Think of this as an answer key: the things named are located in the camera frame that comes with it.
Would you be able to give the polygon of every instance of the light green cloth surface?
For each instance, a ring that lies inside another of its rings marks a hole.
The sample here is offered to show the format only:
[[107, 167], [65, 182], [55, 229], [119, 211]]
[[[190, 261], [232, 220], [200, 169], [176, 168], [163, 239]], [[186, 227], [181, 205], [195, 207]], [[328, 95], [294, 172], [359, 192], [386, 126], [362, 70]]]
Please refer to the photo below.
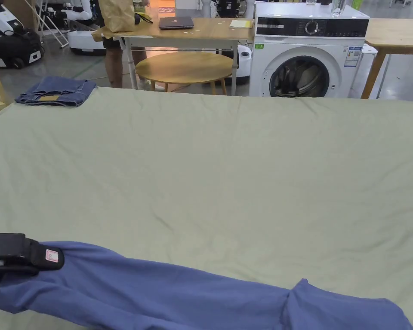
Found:
[[[74, 109], [13, 104], [0, 232], [286, 288], [308, 278], [389, 298], [413, 323], [413, 103], [99, 88]], [[0, 311], [0, 330], [78, 328]]]

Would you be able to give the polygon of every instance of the gray floor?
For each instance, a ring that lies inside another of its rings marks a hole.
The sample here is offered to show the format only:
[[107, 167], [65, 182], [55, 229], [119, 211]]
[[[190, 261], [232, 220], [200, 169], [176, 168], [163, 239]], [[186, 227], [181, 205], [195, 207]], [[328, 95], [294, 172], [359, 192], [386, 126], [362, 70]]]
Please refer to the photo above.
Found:
[[[375, 18], [413, 18], [413, 6], [402, 7], [402, 4], [394, 3], [389, 8], [388, 4], [389, 0], [364, 0], [361, 11]], [[176, 15], [201, 16], [199, 11], [192, 10], [177, 10]], [[34, 65], [22, 70], [0, 69], [0, 78], [10, 97], [14, 98], [47, 75], [93, 79], [98, 86], [109, 86], [103, 57], [74, 55], [67, 48], [59, 49], [58, 43], [52, 39], [45, 40], [44, 48], [46, 50], [45, 58]], [[349, 97], [360, 97], [372, 60], [371, 55], [364, 57]], [[124, 63], [124, 72], [128, 72], [126, 63]], [[376, 97], [381, 78], [382, 72], [371, 94], [372, 98]], [[123, 87], [131, 88], [128, 74], [123, 76]], [[210, 87], [208, 85], [191, 85], [174, 92], [210, 94]], [[248, 85], [238, 86], [237, 94], [246, 96]], [[413, 55], [393, 55], [391, 57], [380, 97], [413, 101]]]

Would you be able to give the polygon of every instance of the blue shirt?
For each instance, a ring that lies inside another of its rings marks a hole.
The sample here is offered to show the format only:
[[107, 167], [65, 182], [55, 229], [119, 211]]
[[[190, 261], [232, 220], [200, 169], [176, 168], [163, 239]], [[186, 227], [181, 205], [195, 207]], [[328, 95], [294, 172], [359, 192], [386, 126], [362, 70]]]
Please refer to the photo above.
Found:
[[6, 275], [0, 309], [29, 309], [93, 329], [413, 330], [387, 299], [339, 295], [305, 279], [287, 290], [129, 259], [91, 244], [45, 244], [63, 250], [63, 268]]

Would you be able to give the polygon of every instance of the wooden table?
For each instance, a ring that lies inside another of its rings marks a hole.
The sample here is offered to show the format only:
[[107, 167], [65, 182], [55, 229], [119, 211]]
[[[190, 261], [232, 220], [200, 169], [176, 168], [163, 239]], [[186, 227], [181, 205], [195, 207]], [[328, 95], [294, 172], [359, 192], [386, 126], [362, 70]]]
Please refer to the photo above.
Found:
[[387, 54], [413, 55], [413, 19], [374, 18], [369, 22], [366, 42], [378, 50], [361, 98], [369, 98]]
[[152, 56], [136, 65], [139, 76], [151, 80], [151, 89], [156, 82], [165, 84], [210, 83], [212, 94], [216, 94], [215, 82], [222, 83], [222, 93], [226, 95], [225, 78], [232, 74], [232, 59], [203, 52], [176, 52]]
[[[130, 49], [132, 44], [143, 47], [179, 47], [190, 49], [232, 49], [234, 60], [232, 63], [231, 94], [236, 95], [237, 78], [237, 46], [239, 40], [252, 41], [253, 29], [231, 29], [229, 24], [232, 18], [193, 18], [194, 28], [191, 30], [159, 30], [159, 18], [157, 12], [149, 13], [153, 18], [153, 24], [141, 21], [135, 25], [131, 32], [110, 32], [107, 27], [92, 33], [98, 41], [101, 36], [106, 38], [124, 38], [121, 40], [123, 49]], [[131, 52], [127, 52], [129, 59], [130, 79], [132, 87], [137, 89], [135, 66]]]

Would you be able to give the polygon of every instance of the white table leg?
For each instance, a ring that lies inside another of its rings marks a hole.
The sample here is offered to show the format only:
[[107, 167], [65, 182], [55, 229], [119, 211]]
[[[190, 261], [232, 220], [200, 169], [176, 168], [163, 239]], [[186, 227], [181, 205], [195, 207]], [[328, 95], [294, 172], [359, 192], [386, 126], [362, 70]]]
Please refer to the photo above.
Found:
[[232, 50], [234, 51], [232, 55], [232, 78], [231, 78], [231, 95], [236, 95], [236, 83], [237, 83], [237, 58], [239, 56], [238, 49], [239, 42], [236, 40], [233, 42]]
[[382, 86], [384, 85], [385, 75], [387, 74], [388, 65], [390, 64], [391, 54], [388, 55], [387, 64], [385, 65], [384, 73], [382, 74], [381, 84], [379, 85], [378, 95], [376, 95], [376, 99], [379, 98], [381, 94]]
[[132, 44], [130, 38], [124, 38], [125, 43], [122, 42], [122, 39], [119, 40], [121, 44], [121, 49], [127, 51], [127, 60], [129, 61], [129, 72], [130, 72], [130, 81], [132, 83], [133, 89], [138, 89], [138, 81], [136, 80], [136, 71], [135, 71], [135, 62], [133, 61], [132, 55]]

